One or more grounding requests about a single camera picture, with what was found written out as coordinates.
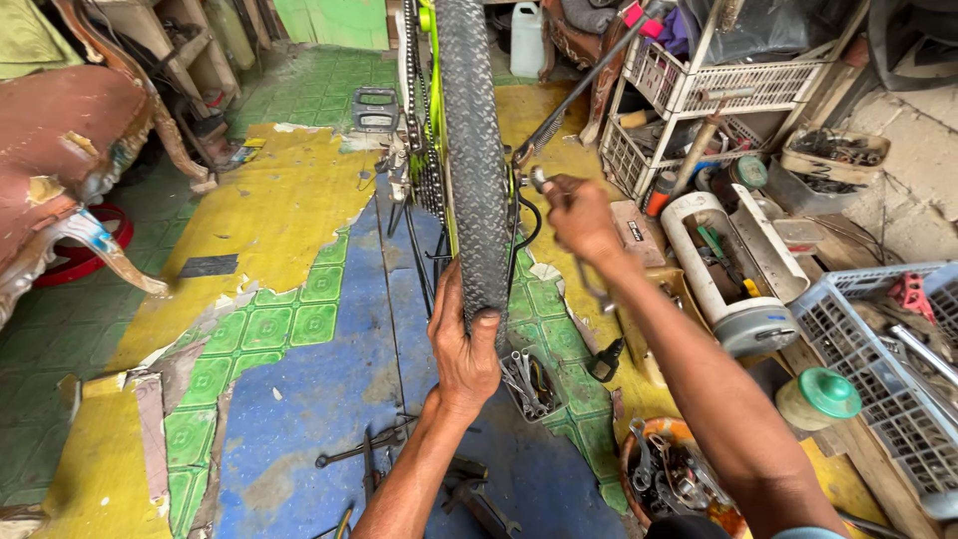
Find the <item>bicycle pedal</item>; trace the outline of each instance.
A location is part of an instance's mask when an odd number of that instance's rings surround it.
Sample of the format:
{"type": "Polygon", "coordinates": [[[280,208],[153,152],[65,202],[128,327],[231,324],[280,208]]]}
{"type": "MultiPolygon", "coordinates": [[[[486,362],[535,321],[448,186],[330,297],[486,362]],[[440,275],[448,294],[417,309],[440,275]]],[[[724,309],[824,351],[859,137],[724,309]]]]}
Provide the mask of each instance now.
{"type": "Polygon", "coordinates": [[[353,125],[360,132],[391,133],[399,126],[399,100],[393,88],[357,88],[352,111],[353,125]]]}

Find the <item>hand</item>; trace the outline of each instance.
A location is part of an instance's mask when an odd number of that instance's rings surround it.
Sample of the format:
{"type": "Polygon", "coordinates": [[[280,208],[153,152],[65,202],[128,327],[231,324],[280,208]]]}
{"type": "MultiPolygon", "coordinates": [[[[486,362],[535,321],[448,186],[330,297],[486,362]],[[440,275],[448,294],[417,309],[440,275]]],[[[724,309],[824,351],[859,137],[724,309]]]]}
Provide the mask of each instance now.
{"type": "Polygon", "coordinates": [[[502,370],[495,352],[500,315],[495,309],[476,313],[471,336],[463,319],[463,276],[459,259],[443,272],[436,306],[426,333],[439,367],[440,406],[471,422],[499,387],[502,370]]]}
{"type": "Polygon", "coordinates": [[[546,181],[542,191],[552,205],[549,224],[555,228],[560,246],[595,267],[625,252],[602,187],[558,175],[546,181]]]}

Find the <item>bicycle tire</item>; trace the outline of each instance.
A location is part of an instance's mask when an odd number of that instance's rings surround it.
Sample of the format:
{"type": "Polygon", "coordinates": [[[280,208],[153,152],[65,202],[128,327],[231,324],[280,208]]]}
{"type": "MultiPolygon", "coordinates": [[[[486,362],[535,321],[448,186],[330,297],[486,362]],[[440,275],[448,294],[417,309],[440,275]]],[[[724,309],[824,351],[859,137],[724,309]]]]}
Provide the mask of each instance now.
{"type": "Polygon", "coordinates": [[[508,187],[486,20],[475,0],[437,0],[435,6],[466,327],[478,311],[498,310],[496,349],[502,357],[508,353],[508,187]]]}

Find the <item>blue floor mat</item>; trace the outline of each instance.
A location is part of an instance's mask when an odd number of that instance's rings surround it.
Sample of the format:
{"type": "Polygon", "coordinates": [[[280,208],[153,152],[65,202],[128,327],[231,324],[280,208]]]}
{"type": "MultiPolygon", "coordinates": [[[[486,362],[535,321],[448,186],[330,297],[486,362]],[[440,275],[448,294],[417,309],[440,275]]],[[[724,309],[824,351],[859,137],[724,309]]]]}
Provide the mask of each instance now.
{"type": "MultiPolygon", "coordinates": [[[[351,449],[367,425],[375,434],[393,425],[397,412],[418,413],[436,383],[405,222],[394,238],[380,240],[391,202],[382,195],[381,178],[377,184],[379,197],[350,233],[333,341],[290,348],[278,363],[251,368],[237,381],[222,454],[217,537],[317,537],[351,504],[354,525],[365,504],[362,458],[323,470],[313,461],[351,449]]],[[[415,221],[420,249],[432,252],[438,222],[419,212],[415,221]]],[[[467,433],[458,453],[489,467],[487,491],[522,524],[517,538],[626,536],[572,442],[527,424],[504,389],[473,426],[480,432],[467,433]]],[[[376,452],[375,458],[376,468],[384,469],[385,455],[376,452]]],[[[462,506],[445,515],[439,509],[445,499],[441,492],[426,537],[486,536],[462,506]]]]}

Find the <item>yellow painted floor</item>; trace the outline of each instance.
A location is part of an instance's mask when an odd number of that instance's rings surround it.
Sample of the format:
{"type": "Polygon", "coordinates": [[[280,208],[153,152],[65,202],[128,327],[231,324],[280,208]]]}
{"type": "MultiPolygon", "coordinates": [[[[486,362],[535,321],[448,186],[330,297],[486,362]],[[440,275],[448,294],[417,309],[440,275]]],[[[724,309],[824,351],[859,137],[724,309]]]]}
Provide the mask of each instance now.
{"type": "MultiPolygon", "coordinates": [[[[236,296],[241,275],[277,293],[299,287],[320,246],[334,241],[334,231],[373,193],[358,188],[359,173],[374,174],[378,152],[340,153],[332,129],[282,133],[260,125],[248,135],[266,138],[265,146],[254,161],[222,175],[196,208],[161,271],[174,283],[171,293],[141,304],[107,372],[129,369],[176,341],[219,298],[236,296]],[[239,254],[231,275],[176,279],[190,257],[231,253],[239,254]]],[[[40,537],[171,536],[149,502],[135,395],[113,386],[82,401],[43,503],[54,518],[40,537]]]]}
{"type": "MultiPolygon", "coordinates": [[[[563,83],[497,87],[503,142],[517,147],[568,88],[563,83]]],[[[613,199],[624,199],[604,181],[595,150],[563,140],[582,129],[585,110],[585,101],[579,101],[534,164],[541,164],[547,175],[566,173],[600,181],[613,199]]],[[[237,252],[236,275],[259,281],[261,288],[291,290],[306,279],[319,247],[332,240],[333,231],[365,205],[371,193],[357,191],[357,174],[372,171],[374,158],[364,152],[339,153],[338,141],[327,129],[315,133],[257,129],[268,136],[260,156],[224,175],[222,185],[203,199],[164,266],[163,276],[174,277],[172,273],[189,257],[237,252]],[[317,189],[321,181],[323,188],[317,189]]],[[[541,210],[547,209],[534,190],[527,189],[524,194],[541,210]]],[[[531,213],[523,214],[526,223],[531,217],[531,213]]],[[[551,264],[567,276],[569,305],[587,319],[601,347],[622,335],[616,318],[602,315],[594,298],[580,285],[572,257],[556,246],[548,223],[532,252],[539,262],[551,264]]],[[[235,275],[191,279],[179,282],[169,297],[148,299],[127,329],[109,370],[130,368],[174,342],[222,294],[235,295],[239,284],[235,275]]],[[[651,384],[627,352],[616,378],[606,387],[623,389],[626,419],[615,426],[619,439],[632,415],[678,415],[669,392],[651,384]]],[[[835,504],[884,522],[848,459],[823,457],[811,440],[802,445],[822,488],[835,504]]],[[[43,537],[170,536],[164,519],[156,517],[156,508],[148,501],[132,393],[110,391],[84,401],[44,506],[56,519],[43,537]],[[110,502],[103,504],[106,497],[110,502]]]]}

